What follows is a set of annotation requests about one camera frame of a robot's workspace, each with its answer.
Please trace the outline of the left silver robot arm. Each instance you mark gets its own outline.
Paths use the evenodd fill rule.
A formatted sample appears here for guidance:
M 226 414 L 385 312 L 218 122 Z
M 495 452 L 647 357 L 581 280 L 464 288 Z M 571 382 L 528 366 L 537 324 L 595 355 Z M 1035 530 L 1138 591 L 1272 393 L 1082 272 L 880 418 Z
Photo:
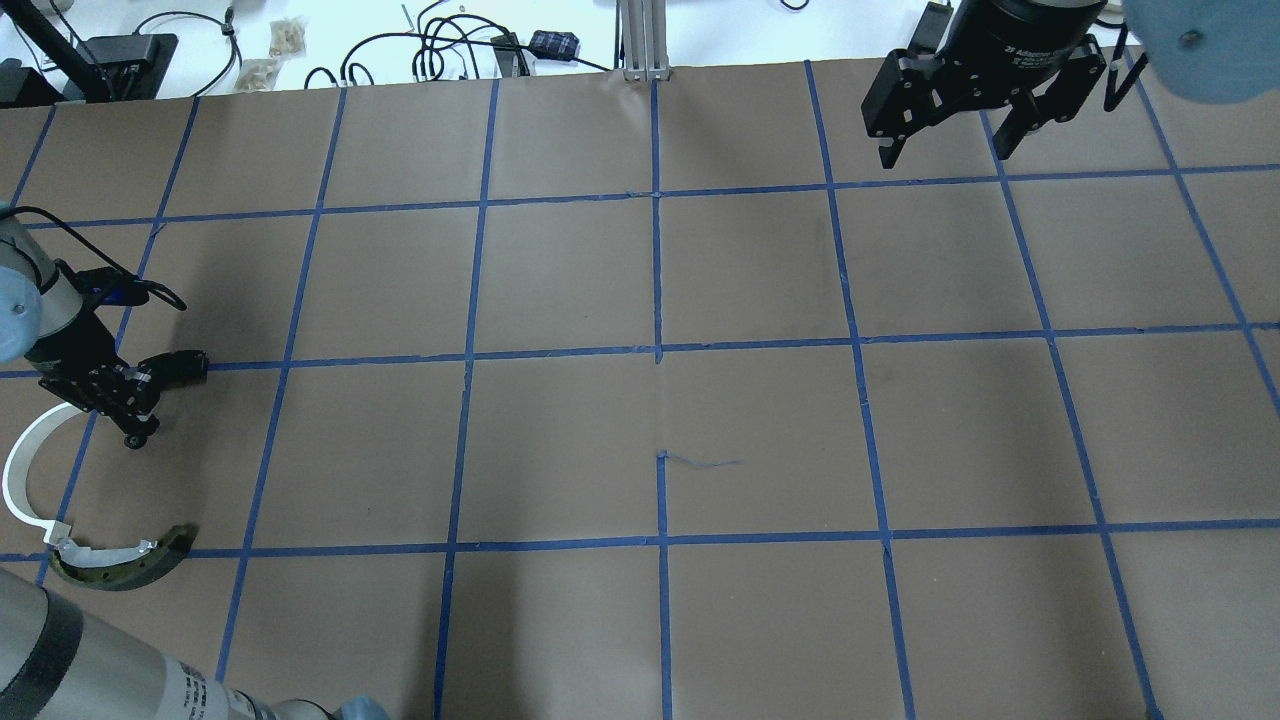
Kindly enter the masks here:
M 24 217 L 45 219 L 100 258 L 76 269 L 50 255 Z M 192 550 L 197 529 L 177 524 L 133 544 L 101 548 L 79 542 L 60 510 L 29 497 L 35 460 L 78 416 L 113 424 L 125 447 L 142 448 L 160 428 L 156 409 L 173 389 L 202 383 L 200 350 L 125 360 L 102 306 L 138 307 L 184 300 L 100 252 L 78 229 L 46 209 L 3 205 L 3 361 L 31 365 L 56 402 L 23 428 L 3 459 L 3 507 L 37 530 L 47 566 L 83 589 L 123 592 L 164 578 Z M 312 700 L 264 701 L 86 611 L 63 593 L 12 571 L 3 574 L 3 716 L 5 719 L 385 719 L 358 694 L 328 707 Z

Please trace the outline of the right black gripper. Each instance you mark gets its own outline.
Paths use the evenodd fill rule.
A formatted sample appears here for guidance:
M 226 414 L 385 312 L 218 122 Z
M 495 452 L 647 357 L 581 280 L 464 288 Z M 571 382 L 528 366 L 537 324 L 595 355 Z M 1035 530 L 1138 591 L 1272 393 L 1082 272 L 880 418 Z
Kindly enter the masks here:
M 1050 122 L 1075 118 L 1100 81 L 1103 109 L 1126 96 L 1126 26 L 1105 54 L 1091 32 L 1103 1 L 931 1 L 906 47 L 888 53 L 861 101 L 879 164 L 893 169 L 906 141 L 968 111 L 1007 108 L 995 132 L 998 160 Z

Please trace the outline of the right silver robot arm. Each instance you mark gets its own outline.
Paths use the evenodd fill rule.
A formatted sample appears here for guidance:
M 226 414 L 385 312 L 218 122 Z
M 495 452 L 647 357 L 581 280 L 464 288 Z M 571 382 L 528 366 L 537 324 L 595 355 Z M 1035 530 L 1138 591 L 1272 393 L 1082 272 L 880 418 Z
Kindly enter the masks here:
M 1112 111 L 1153 68 L 1176 96 L 1247 102 L 1277 87 L 1275 1 L 1125 1 L 1106 53 L 1093 28 L 1103 1 L 932 1 L 911 42 L 881 64 L 860 111 L 879 161 L 960 113 L 1006 108 L 1001 159 L 1051 122 L 1066 123 L 1097 87 Z

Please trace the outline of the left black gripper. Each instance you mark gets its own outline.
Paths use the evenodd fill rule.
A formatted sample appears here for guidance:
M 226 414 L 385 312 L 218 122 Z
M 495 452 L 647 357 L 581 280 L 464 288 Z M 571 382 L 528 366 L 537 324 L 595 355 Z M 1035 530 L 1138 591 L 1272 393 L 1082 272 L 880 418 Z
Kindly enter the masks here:
M 134 307 L 152 297 L 179 311 L 187 305 L 166 286 L 127 270 L 76 272 L 61 259 L 52 260 L 52 269 L 50 290 L 70 300 L 70 316 L 36 340 L 26 360 L 41 387 L 81 411 L 106 416 L 124 433 L 125 447 L 140 450 L 160 428 L 154 410 L 163 393 L 205 382 L 210 360 L 202 350 L 182 350 L 131 365 L 96 310 L 104 304 Z

